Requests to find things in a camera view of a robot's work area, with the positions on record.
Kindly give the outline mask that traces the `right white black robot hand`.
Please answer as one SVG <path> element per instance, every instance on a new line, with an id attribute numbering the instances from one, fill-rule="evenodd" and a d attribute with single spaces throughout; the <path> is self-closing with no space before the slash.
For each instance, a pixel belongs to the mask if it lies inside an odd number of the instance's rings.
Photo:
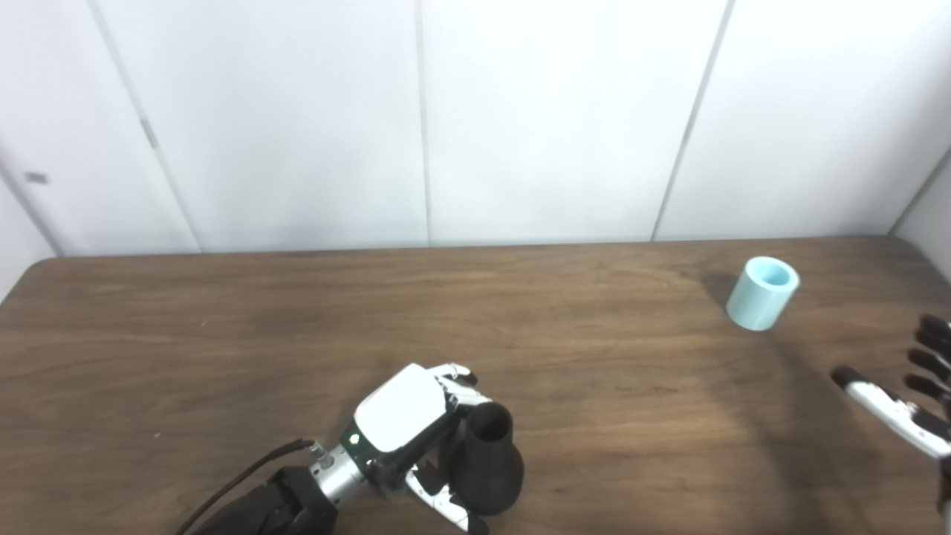
<path id="1" fill-rule="evenodd" d="M 877 385 L 850 366 L 837 366 L 830 379 L 845 395 L 884 423 L 900 439 L 917 448 L 938 463 L 937 509 L 942 528 L 949 530 L 950 502 L 950 325 L 949 321 L 931 314 L 921 315 L 914 332 L 917 348 L 907 352 L 907 360 L 931 375 L 908 374 L 904 385 L 940 404 L 944 415 L 938 416 Z"/>

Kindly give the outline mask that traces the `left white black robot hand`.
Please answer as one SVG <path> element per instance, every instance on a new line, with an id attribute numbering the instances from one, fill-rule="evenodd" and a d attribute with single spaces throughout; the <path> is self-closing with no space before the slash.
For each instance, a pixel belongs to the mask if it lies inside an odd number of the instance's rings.
<path id="1" fill-rule="evenodd" d="M 316 475 L 324 495 L 343 505 L 361 487 L 407 488 L 467 534 L 487 534 L 488 525 L 463 504 L 449 479 L 426 456 L 489 397 L 476 388 L 471 369 L 457 363 L 424 368 L 409 363 L 364 398 L 331 451 L 329 468 Z"/>

